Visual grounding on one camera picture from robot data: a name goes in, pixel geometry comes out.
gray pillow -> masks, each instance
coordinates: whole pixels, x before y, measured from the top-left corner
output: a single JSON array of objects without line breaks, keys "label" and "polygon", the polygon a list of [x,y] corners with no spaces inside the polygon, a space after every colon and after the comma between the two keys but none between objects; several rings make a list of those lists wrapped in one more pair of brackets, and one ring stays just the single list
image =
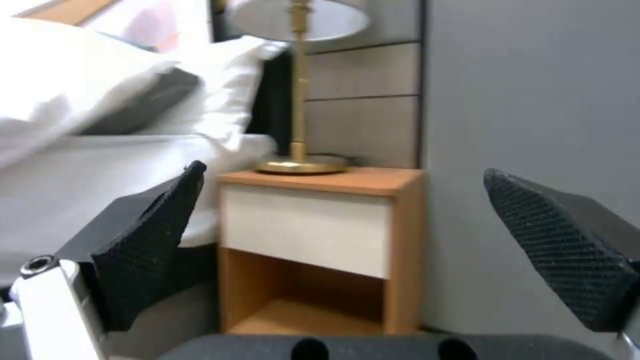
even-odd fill
[{"label": "gray pillow", "polygon": [[178,68],[161,74],[155,85],[85,129],[82,135],[126,135],[153,124],[166,110],[186,98],[200,78]]}]

pillow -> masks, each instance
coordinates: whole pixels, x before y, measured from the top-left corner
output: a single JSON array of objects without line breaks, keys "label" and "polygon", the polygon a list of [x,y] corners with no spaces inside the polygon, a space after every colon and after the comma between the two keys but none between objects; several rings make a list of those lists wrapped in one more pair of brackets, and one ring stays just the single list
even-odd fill
[{"label": "pillow", "polygon": [[101,117],[81,134],[127,135],[142,130],[184,100],[199,84],[197,76],[174,68],[161,74],[151,88]]},{"label": "pillow", "polygon": [[236,149],[251,120],[262,62],[286,48],[286,43],[244,36],[176,54],[177,67],[199,76],[202,84],[138,134],[198,133]]},{"label": "pillow", "polygon": [[1,19],[0,33],[0,119],[30,123],[0,133],[0,168],[90,126],[176,64],[55,22]]}]

open shelf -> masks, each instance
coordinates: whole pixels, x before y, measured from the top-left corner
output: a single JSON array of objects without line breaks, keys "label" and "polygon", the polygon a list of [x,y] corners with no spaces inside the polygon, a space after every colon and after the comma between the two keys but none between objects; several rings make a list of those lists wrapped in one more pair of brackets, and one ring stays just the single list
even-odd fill
[{"label": "open shelf", "polygon": [[224,249],[229,334],[383,334],[385,281]]},{"label": "open shelf", "polygon": [[229,331],[231,334],[379,335],[382,323],[295,299],[276,299]]}]

black headboard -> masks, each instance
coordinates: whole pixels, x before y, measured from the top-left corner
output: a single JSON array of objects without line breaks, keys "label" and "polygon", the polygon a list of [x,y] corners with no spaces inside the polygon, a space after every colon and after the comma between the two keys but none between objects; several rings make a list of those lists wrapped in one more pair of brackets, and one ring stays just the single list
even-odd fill
[{"label": "black headboard", "polygon": [[[240,37],[225,20],[225,13],[216,10],[216,0],[211,0],[211,29],[214,42]],[[248,134],[266,134],[276,140],[278,153],[289,153],[291,142],[291,53],[286,51],[272,60],[265,61],[262,80],[253,102],[252,120]]]}]

white pillow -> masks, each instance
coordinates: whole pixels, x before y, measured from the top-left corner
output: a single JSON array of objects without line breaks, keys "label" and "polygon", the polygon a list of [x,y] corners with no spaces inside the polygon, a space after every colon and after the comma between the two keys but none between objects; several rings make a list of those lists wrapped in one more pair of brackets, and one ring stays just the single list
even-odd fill
[{"label": "white pillow", "polygon": [[177,67],[200,76],[202,84],[139,134],[202,134],[236,149],[251,120],[262,62],[274,58],[287,46],[244,36],[176,54],[180,61]]},{"label": "white pillow", "polygon": [[177,63],[55,22],[0,19],[0,33],[0,119],[29,123],[0,127],[0,168],[87,128]]}]

